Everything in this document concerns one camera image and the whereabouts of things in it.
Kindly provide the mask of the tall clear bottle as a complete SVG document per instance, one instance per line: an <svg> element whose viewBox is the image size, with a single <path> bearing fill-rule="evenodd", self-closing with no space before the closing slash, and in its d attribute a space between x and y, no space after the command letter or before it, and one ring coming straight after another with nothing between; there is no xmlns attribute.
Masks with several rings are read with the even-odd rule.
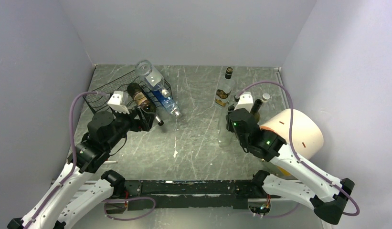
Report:
<svg viewBox="0 0 392 229"><path fill-rule="evenodd" d="M221 113L218 121L218 145L221 148L227 147L232 142L234 134L227 130L226 116L228 114L228 107L221 109Z"/></svg>

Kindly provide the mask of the blue square bottle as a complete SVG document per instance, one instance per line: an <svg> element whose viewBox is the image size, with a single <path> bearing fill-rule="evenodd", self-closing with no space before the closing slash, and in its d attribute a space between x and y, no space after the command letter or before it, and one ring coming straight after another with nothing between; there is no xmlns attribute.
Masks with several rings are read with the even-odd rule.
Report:
<svg viewBox="0 0 392 229"><path fill-rule="evenodd" d="M155 96L155 98L161 103L161 105L169 114L175 117L181 116L179 106L170 96L164 97L160 91L151 91L151 93Z"/></svg>

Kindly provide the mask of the brown label wine bottle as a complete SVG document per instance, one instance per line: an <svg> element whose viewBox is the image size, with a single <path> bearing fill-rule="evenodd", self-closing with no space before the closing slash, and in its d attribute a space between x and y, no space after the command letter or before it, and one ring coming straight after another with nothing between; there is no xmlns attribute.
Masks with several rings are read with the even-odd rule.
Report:
<svg viewBox="0 0 392 229"><path fill-rule="evenodd" d="M164 121L157 115L157 107L147 96L146 92L138 83L130 83L127 86L127 92L133 99L134 103L141 108L141 111L149 115L155 115L159 126L164 125Z"/></svg>

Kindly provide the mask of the round clear silver-cap bottle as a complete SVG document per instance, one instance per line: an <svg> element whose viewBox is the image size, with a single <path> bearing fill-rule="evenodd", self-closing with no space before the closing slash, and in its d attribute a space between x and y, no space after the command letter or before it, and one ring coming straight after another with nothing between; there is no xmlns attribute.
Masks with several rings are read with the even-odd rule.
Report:
<svg viewBox="0 0 392 229"><path fill-rule="evenodd" d="M170 97L170 92L164 86L164 77L150 61L139 61L135 72L150 90L159 91L164 98Z"/></svg>

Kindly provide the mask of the black wire wine rack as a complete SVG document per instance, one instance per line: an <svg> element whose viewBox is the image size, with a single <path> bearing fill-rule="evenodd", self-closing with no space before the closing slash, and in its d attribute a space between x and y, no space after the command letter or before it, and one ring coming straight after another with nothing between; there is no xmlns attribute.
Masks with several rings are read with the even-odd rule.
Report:
<svg viewBox="0 0 392 229"><path fill-rule="evenodd" d="M158 99L154 96L151 90L146 86L146 84L141 80L139 76L136 75L135 71L132 70L130 72L124 73L122 76L110 80L106 84L95 88L94 91L103 92L107 94L113 94L114 91L125 91L127 92L127 87L131 83L137 83L143 89L143 94L146 95L154 105L159 108L162 107L162 104L158 101ZM95 114L99 111L110 110L110 107L107 105L107 99L101 97L99 95L86 95L83 100L88 105L90 111Z"/></svg>

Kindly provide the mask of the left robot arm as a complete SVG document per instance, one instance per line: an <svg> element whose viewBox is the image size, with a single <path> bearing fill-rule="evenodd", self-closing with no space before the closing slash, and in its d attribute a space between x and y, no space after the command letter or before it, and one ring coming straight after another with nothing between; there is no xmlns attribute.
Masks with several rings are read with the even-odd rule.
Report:
<svg viewBox="0 0 392 229"><path fill-rule="evenodd" d="M78 189L110 158L111 150L129 131L149 131L154 114L141 108L97 112L88 124L82 142L72 147L64 168L42 199L21 218L13 218L9 229L70 229L92 208L109 198L123 198L130 192L125 178L114 170L101 178L82 195L72 199Z"/></svg>

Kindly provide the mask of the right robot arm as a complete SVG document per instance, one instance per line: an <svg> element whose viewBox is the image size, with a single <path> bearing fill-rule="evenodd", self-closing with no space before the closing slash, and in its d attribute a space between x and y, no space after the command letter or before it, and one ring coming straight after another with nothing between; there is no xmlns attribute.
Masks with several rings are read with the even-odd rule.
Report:
<svg viewBox="0 0 392 229"><path fill-rule="evenodd" d="M290 181L273 174L251 184L251 192L285 197L304 205L321 220L337 225L346 214L354 182L338 178L313 164L309 158L322 148L324 137L319 127L304 113L285 109L264 125L246 109L229 113L228 123L241 148L292 175Z"/></svg>

